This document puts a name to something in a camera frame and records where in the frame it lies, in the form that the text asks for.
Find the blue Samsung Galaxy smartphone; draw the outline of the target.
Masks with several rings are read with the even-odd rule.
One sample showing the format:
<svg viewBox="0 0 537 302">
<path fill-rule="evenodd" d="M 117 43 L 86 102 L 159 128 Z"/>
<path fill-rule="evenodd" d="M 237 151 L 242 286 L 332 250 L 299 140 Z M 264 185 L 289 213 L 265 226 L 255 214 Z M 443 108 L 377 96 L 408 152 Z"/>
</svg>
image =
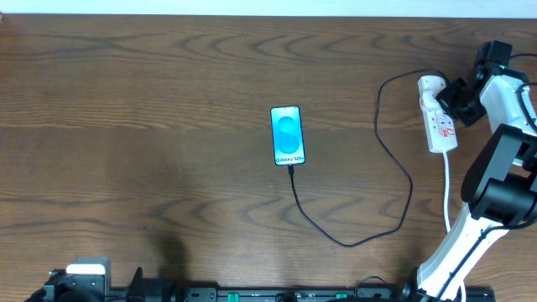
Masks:
<svg viewBox="0 0 537 302">
<path fill-rule="evenodd" d="M 277 166 L 305 163 L 300 108 L 298 106 L 273 107 L 270 110 L 274 162 Z"/>
</svg>

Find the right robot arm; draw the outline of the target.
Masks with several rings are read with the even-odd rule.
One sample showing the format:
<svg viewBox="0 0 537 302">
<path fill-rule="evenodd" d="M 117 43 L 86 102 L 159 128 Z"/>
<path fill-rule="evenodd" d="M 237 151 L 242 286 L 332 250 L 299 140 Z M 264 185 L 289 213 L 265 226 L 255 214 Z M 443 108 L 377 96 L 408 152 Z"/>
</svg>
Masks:
<svg viewBox="0 0 537 302">
<path fill-rule="evenodd" d="M 536 113 L 533 85 L 510 67 L 512 45 L 483 44 L 466 79 L 448 83 L 427 75 L 418 81 L 429 150 L 456 147 L 454 124 L 470 127 L 487 117 L 492 135 L 461 183 L 463 206 L 434 254 L 404 285 L 403 301 L 464 299 L 464 278 L 508 232 L 536 222 Z"/>
</svg>

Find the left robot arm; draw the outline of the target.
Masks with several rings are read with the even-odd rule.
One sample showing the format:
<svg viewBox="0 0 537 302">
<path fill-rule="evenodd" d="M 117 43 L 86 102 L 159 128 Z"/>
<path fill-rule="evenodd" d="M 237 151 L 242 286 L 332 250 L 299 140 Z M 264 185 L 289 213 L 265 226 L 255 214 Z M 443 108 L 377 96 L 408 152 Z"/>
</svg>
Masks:
<svg viewBox="0 0 537 302">
<path fill-rule="evenodd" d="M 174 282 L 150 279 L 138 268 L 127 287 L 107 288 L 106 275 L 53 270 L 45 284 L 25 302 L 180 302 L 184 291 Z"/>
</svg>

